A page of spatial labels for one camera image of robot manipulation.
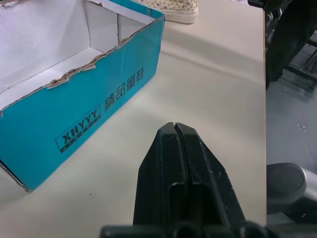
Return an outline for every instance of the black plastic part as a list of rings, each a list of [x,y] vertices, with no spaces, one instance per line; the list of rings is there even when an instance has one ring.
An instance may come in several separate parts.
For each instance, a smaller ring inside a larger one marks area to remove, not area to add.
[[[317,47],[317,41],[314,41],[314,40],[311,40],[309,39],[307,44],[311,45],[311,46],[314,46],[314,47]]]
[[[299,228],[297,237],[317,234]],[[296,226],[246,222],[224,167],[197,132],[160,128],[138,175],[133,226],[103,227],[100,238],[292,238]]]
[[[288,66],[286,66],[284,68],[285,70],[287,71],[290,71],[296,75],[299,75],[301,76],[302,78],[305,78],[305,79],[309,79],[313,82],[317,82],[317,77],[315,77],[313,74],[309,73],[309,72],[306,72],[304,70],[301,70],[300,68],[292,65],[292,64],[289,64]]]
[[[264,0],[248,0],[248,4],[250,6],[255,6],[259,8],[263,8],[264,2],[265,2]]]
[[[245,218],[224,167],[197,132],[168,123],[140,166],[133,224],[181,221],[230,228]]]

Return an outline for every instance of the sneaker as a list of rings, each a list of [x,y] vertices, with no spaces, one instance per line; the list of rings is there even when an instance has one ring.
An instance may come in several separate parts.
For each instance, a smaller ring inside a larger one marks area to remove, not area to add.
[[[193,23],[198,17],[198,0],[137,0],[165,14],[168,21]]]

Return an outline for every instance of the gray floor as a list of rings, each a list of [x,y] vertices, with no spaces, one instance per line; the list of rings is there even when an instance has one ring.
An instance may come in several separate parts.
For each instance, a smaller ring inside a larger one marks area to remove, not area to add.
[[[314,50],[305,45],[292,64],[303,67]],[[307,81],[284,71],[266,92],[266,162],[292,162],[317,173],[317,89],[308,92],[290,82]]]

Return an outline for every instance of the table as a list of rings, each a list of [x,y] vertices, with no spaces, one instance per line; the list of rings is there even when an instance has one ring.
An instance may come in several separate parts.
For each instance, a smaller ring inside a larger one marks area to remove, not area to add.
[[[0,212],[0,236],[97,237],[131,224],[137,173],[169,121],[197,130],[248,220],[265,223],[263,12],[200,0],[193,25],[167,22],[155,77],[40,187]]]

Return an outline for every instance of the open box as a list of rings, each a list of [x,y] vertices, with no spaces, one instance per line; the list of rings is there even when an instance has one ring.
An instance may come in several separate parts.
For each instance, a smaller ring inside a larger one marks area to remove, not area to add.
[[[154,76],[164,15],[129,0],[1,3],[0,162],[33,190]]]

